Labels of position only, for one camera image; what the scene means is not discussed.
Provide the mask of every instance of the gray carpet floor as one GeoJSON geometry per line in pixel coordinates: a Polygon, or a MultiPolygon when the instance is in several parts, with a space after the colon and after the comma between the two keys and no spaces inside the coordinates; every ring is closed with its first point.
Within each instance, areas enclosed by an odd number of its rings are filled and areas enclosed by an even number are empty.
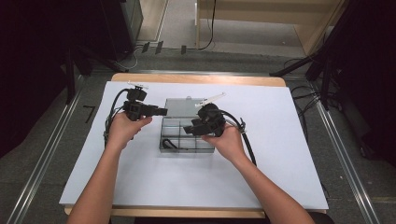
{"type": "MultiPolygon", "coordinates": [[[[144,54],[136,52],[137,66],[130,69],[130,72],[139,70],[216,71],[267,76],[268,72],[283,68],[284,62],[290,59],[208,51],[188,51],[187,54],[181,55],[178,50],[171,49],[163,49],[162,53],[155,54],[154,50],[150,49],[144,54]]],[[[120,63],[125,66],[133,66],[135,57],[129,55],[120,63]]],[[[23,223],[65,223],[67,219],[63,207],[58,202],[91,128],[92,119],[86,122],[91,110],[84,105],[98,108],[105,84],[114,74],[101,64],[93,63],[93,66],[94,71],[86,79],[76,109],[23,223]]],[[[302,68],[285,76],[287,86],[292,89],[296,86],[307,85],[302,75],[305,69],[302,68]]],[[[309,93],[309,90],[297,91],[295,95],[305,93],[309,93]]],[[[25,141],[0,159],[0,223],[7,222],[22,187],[33,171],[58,118],[62,114],[65,99],[66,92],[64,91],[53,101],[25,141]]],[[[309,98],[303,99],[299,101],[299,105],[304,106],[310,100],[309,98]]],[[[337,129],[361,176],[363,185],[373,199],[375,210],[382,223],[396,223],[396,213],[394,212],[396,211],[396,188],[394,188],[396,186],[396,169],[384,161],[364,159],[343,114],[334,108],[331,111],[337,129]]],[[[308,145],[318,170],[319,179],[325,187],[330,207],[329,216],[335,223],[365,223],[318,110],[313,107],[305,115],[309,134],[308,145]]],[[[134,219],[114,217],[112,221],[113,223],[133,223],[134,219]]]]}

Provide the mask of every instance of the forearm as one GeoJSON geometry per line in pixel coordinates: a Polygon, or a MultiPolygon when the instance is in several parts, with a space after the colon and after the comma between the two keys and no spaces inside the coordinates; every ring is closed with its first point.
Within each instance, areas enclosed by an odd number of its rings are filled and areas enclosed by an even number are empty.
{"type": "Polygon", "coordinates": [[[105,149],[67,223],[108,223],[120,160],[120,150],[111,149],[105,149]]]}
{"type": "Polygon", "coordinates": [[[314,223],[308,213],[264,175],[248,158],[233,162],[272,223],[314,223]]]}

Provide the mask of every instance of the white paper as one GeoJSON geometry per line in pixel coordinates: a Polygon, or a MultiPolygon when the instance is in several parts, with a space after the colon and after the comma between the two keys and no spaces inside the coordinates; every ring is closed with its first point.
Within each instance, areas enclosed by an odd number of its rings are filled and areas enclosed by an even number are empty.
{"type": "MultiPolygon", "coordinates": [[[[142,83],[144,103],[164,107],[166,98],[206,98],[225,92],[215,104],[247,124],[256,161],[277,185],[305,209],[328,209],[298,120],[290,90],[215,84],[142,83]]],[[[131,88],[107,82],[102,103],[60,204],[74,204],[103,152],[105,119],[117,93],[131,88]]],[[[121,105],[126,94],[118,102],[121,105]]],[[[248,184],[217,151],[211,154],[161,153],[162,117],[134,137],[122,151],[115,205],[261,208],[248,184]]]]}

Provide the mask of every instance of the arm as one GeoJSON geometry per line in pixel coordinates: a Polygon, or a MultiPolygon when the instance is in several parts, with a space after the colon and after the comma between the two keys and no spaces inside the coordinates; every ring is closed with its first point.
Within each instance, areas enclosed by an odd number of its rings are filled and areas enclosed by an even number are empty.
{"type": "Polygon", "coordinates": [[[107,145],[87,186],[79,196],[67,223],[108,223],[120,154],[141,128],[152,121],[130,121],[124,113],[114,118],[107,145]]]}
{"type": "Polygon", "coordinates": [[[311,216],[289,194],[249,160],[243,149],[241,134],[235,127],[227,124],[221,137],[205,135],[202,138],[215,146],[241,173],[272,223],[314,223],[311,216]]]}

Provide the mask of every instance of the hand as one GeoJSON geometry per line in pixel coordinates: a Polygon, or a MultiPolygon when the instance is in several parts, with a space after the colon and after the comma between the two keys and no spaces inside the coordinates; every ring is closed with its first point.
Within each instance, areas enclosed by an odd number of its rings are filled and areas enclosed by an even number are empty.
{"type": "Polygon", "coordinates": [[[113,147],[117,150],[124,149],[134,135],[151,122],[152,117],[131,121],[125,112],[117,114],[111,123],[106,147],[113,147]]]}
{"type": "Polygon", "coordinates": [[[225,124],[224,132],[220,137],[203,135],[202,139],[214,146],[225,159],[232,163],[247,158],[241,133],[230,124],[225,124]]]}

